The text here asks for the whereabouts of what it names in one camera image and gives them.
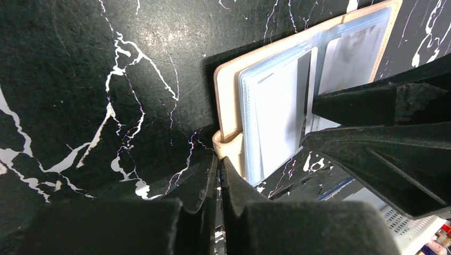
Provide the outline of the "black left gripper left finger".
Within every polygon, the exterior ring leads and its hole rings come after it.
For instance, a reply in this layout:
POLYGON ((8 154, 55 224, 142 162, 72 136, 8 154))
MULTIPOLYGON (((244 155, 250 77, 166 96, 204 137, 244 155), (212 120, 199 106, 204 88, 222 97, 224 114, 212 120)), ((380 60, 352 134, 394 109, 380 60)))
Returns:
POLYGON ((212 254, 218 158, 161 199, 63 202, 38 214, 18 254, 212 254))

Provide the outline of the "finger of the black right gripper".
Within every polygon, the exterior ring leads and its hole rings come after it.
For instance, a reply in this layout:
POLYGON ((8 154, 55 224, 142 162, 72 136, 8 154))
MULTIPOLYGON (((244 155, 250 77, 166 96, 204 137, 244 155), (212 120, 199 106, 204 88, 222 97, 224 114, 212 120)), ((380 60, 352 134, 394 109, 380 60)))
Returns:
POLYGON ((448 122, 325 129, 302 145, 407 217, 450 212, 448 122))
POLYGON ((323 93, 313 113, 343 126, 450 122, 450 55, 362 86, 323 93))

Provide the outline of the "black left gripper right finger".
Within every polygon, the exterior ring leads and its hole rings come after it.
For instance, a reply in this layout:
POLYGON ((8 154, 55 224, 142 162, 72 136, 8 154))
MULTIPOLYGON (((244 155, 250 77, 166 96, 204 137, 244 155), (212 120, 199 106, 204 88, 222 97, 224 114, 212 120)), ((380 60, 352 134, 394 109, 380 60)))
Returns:
POLYGON ((219 165, 227 254, 399 254, 381 214, 364 202, 271 201, 219 165))

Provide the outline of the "beige leather card holder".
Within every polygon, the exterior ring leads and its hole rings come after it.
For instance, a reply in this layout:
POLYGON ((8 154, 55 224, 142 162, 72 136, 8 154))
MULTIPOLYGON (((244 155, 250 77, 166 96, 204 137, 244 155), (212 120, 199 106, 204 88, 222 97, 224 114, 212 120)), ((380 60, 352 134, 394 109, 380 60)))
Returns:
POLYGON ((374 80, 401 5, 354 10, 220 65, 217 155, 256 186, 301 150, 308 133, 337 127, 312 112, 313 99, 374 80))

